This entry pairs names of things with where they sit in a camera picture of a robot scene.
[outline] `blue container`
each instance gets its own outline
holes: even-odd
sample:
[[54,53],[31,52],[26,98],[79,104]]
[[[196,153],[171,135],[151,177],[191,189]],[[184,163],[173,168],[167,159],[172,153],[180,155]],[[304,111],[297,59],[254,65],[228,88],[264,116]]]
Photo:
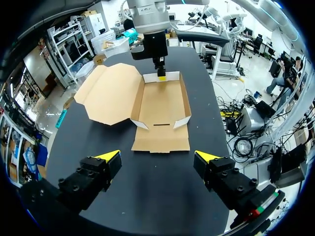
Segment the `blue container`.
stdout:
[[134,28],[131,28],[123,32],[122,35],[124,37],[129,37],[129,44],[131,44],[138,39],[139,34]]
[[258,91],[256,91],[256,93],[254,94],[254,98],[258,98],[259,95],[260,95],[260,93]]

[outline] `person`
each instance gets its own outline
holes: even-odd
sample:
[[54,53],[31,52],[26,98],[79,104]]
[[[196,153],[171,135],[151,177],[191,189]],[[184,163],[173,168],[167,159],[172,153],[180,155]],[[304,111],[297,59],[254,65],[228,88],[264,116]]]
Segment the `person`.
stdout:
[[134,28],[133,21],[129,20],[129,19],[125,19],[125,21],[124,21],[124,30],[127,31],[127,30],[129,30],[131,28]]
[[[274,88],[276,86],[280,86],[283,87],[284,91],[283,94],[280,98],[279,101],[279,105],[277,110],[285,103],[286,99],[291,95],[292,93],[292,85],[294,83],[297,83],[299,77],[301,76],[301,70],[303,68],[303,61],[301,60],[300,57],[296,57],[295,59],[295,64],[287,64],[285,65],[284,62],[281,60],[280,61],[280,66],[281,69],[283,71],[283,75],[281,77],[278,78],[274,78],[271,85],[267,87],[267,89],[265,90],[265,92],[267,94],[269,94],[270,96],[272,96],[272,91],[274,90]],[[298,71],[299,73],[297,74],[297,76],[294,76],[294,69],[295,68],[296,71]]]

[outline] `black table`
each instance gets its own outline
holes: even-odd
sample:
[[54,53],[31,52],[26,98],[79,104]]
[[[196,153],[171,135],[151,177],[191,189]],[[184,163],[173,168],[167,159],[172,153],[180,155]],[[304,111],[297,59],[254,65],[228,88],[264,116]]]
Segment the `black table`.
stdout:
[[[113,126],[94,122],[84,106],[73,102],[56,134],[47,179],[57,186],[85,156],[120,149],[123,166],[112,185],[80,215],[130,233],[218,235],[224,232],[229,211],[215,192],[208,192],[192,165],[195,150],[228,155],[218,104],[197,53],[183,47],[168,50],[166,71],[182,73],[189,96],[191,151],[133,152],[136,126],[130,120]],[[141,74],[156,72],[151,59],[134,61],[130,53],[112,56],[105,65],[119,62],[135,65]]]

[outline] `ceiling light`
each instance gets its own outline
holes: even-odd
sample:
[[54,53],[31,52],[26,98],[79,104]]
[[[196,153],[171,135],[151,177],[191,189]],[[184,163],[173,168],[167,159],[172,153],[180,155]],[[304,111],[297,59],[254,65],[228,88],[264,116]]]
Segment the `ceiling light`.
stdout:
[[10,84],[10,88],[11,88],[11,97],[13,98],[13,87],[12,87],[12,84]]
[[278,8],[282,9],[282,6],[281,6],[279,3],[277,3],[276,1],[274,1],[274,4],[275,4]]
[[21,82],[20,82],[20,84],[23,83],[23,78],[24,78],[24,74],[23,74],[22,77],[21,77]]

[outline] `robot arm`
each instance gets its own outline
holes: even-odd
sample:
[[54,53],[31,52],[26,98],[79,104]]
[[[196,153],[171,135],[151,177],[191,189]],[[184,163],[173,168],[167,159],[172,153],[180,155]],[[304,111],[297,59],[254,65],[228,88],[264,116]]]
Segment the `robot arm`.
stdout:
[[[143,48],[131,51],[135,60],[152,58],[157,76],[164,77],[167,56],[165,29],[170,27],[165,0],[127,0],[135,29],[144,34]],[[207,5],[209,0],[168,0],[167,4]]]
[[[275,31],[276,29],[279,29],[291,40],[296,51],[302,54],[307,53],[305,44],[299,33],[274,2],[271,0],[260,0],[259,5],[254,5],[249,0],[233,1],[251,13],[268,30]],[[127,2],[136,30],[139,33],[144,34],[144,49],[142,51],[137,49],[136,52],[131,52],[133,58],[153,58],[156,69],[158,69],[158,76],[165,76],[163,66],[164,56],[167,56],[167,46],[164,30],[170,27],[166,4],[172,5],[184,3],[207,5],[209,0],[127,0]],[[205,11],[205,14],[208,14],[209,16],[213,15],[219,24],[223,24],[223,21],[233,17],[227,15],[221,18],[218,15],[218,12],[211,7]],[[242,15],[243,13],[238,16],[236,22],[238,27],[227,32],[227,35],[230,34],[232,36],[233,34],[236,34],[236,32],[242,31],[243,24],[240,24],[242,17],[244,17]]]

